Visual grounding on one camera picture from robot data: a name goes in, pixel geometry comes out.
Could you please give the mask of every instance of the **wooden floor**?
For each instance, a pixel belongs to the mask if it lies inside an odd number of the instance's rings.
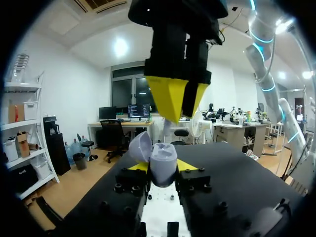
[[[282,141],[283,138],[279,139],[277,150],[281,149]],[[273,151],[274,149],[269,148],[267,145],[264,146],[264,152],[273,153]],[[55,181],[50,181],[38,191],[38,195],[43,196],[46,202],[62,217],[66,216],[76,206],[91,187],[118,160],[118,158],[114,158],[111,160],[111,164],[108,164],[106,159],[107,151],[94,149],[91,152],[98,155],[99,158],[87,162],[87,169],[78,171],[73,165],[70,171],[59,177],[59,184],[55,183]],[[283,152],[277,153],[277,156],[261,156],[258,162],[275,173],[281,156],[283,156],[283,159],[277,173],[278,176],[281,176],[290,157],[289,150],[283,149]],[[291,178],[289,177],[286,182],[289,184],[290,181]],[[54,229],[54,225],[43,214],[36,202],[29,206],[29,211],[45,230]]]

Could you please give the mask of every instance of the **air vent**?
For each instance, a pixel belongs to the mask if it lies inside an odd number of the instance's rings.
[[[126,4],[125,0],[74,0],[84,12],[100,13],[110,8]]]

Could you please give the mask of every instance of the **black bag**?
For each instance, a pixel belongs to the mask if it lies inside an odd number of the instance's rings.
[[[36,171],[30,164],[10,172],[10,182],[17,193],[23,193],[38,180]]]

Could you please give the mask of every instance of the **ceiling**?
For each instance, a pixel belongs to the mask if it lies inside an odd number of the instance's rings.
[[[74,4],[74,0],[55,0],[36,22],[34,30],[102,68],[142,61],[150,56],[153,31],[130,22],[127,17],[130,2],[127,0],[124,5],[96,14],[84,13]],[[226,41],[223,46],[211,48],[209,59],[252,73],[253,69],[243,54],[243,50],[252,44],[245,33],[248,30],[249,9],[238,7],[232,11],[232,6],[229,9],[229,16],[220,19],[221,29],[233,22],[223,32]],[[123,56],[117,56],[114,50],[118,40],[126,42]],[[308,67],[293,37],[289,33],[278,35],[272,65],[276,82],[288,89],[303,88],[304,83],[308,86],[311,80],[301,78],[303,71],[308,71]],[[286,79],[280,79],[279,72],[285,72]]]

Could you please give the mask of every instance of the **cardboard box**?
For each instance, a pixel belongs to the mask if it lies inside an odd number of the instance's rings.
[[[19,131],[19,133],[17,134],[17,139],[18,139],[18,143],[19,143],[21,157],[29,156],[30,149],[29,149],[29,144],[28,144],[28,140],[26,137],[26,132]]]
[[[24,121],[24,105],[9,105],[9,123]]]

